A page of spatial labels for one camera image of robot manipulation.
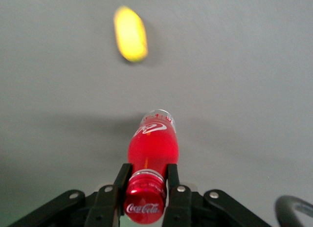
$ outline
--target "bottle neck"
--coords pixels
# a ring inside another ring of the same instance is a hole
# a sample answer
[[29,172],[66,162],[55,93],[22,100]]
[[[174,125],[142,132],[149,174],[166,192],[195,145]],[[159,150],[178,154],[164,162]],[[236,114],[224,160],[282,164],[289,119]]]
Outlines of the bottle neck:
[[140,175],[150,175],[150,176],[158,178],[162,183],[165,183],[163,176],[159,172],[153,169],[141,169],[139,171],[136,171],[129,179],[129,182],[131,182],[131,180],[134,178],[139,178]]

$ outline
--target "gray surface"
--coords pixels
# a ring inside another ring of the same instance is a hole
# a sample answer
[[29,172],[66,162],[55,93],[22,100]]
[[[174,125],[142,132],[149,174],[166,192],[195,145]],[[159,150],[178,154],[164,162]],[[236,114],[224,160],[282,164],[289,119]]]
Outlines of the gray surface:
[[[180,179],[200,193],[222,189],[273,226],[278,196],[313,203],[312,4],[0,0],[0,226],[112,182],[155,108],[173,115]],[[121,5],[146,26],[140,64],[115,45]]]

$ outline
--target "red bottle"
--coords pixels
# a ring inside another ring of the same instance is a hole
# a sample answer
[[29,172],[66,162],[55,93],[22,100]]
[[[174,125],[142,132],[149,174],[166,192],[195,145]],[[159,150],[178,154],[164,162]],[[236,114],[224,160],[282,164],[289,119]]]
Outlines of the red bottle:
[[124,203],[125,213],[135,222],[150,224],[162,215],[166,200],[166,167],[177,163],[179,148],[175,123],[164,110],[144,116],[129,145],[133,165]]

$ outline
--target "red liquid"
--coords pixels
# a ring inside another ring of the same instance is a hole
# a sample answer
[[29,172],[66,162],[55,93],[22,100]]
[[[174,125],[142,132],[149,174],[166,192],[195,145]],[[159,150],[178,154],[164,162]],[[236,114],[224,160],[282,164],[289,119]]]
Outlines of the red liquid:
[[133,221],[150,224],[162,216],[166,199],[166,167],[169,163],[177,163],[178,157],[171,116],[162,110],[146,115],[128,151],[133,176],[126,191],[124,209]]

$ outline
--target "black cable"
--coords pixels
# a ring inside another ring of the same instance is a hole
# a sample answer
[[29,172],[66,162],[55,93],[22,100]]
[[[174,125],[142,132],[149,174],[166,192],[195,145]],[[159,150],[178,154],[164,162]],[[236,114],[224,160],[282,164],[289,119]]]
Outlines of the black cable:
[[296,211],[304,213],[313,218],[313,205],[294,196],[282,196],[275,204],[277,220],[281,227],[304,227]]

